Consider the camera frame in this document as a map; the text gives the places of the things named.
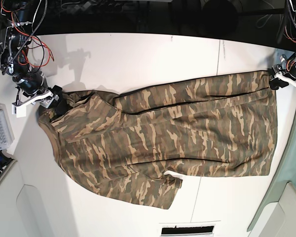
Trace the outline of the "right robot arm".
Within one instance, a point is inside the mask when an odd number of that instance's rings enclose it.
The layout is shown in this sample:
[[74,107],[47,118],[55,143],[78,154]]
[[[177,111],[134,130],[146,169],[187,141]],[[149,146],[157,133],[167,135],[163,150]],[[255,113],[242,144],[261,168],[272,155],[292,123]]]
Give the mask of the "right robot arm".
[[49,87],[41,68],[54,60],[51,49],[36,36],[47,12],[46,0],[2,0],[0,13],[7,26],[0,32],[0,72],[9,75],[18,90],[12,113],[26,116],[27,106],[38,103],[58,116],[68,105],[62,88]]

